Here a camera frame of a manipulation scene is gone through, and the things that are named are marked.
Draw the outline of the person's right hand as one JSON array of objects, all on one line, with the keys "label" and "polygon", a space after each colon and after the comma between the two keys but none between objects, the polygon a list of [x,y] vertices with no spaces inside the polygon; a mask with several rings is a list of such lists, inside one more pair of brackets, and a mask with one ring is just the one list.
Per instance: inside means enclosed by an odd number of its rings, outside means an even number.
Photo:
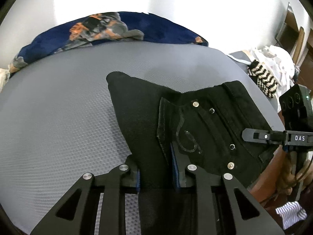
[{"label": "person's right hand", "polygon": [[302,168],[296,174],[292,174],[292,163],[290,154],[286,153],[280,145],[277,149],[282,154],[283,162],[281,171],[276,180],[276,194],[290,195],[297,181],[303,182],[301,190],[303,191],[312,182],[312,163],[306,158]]}]

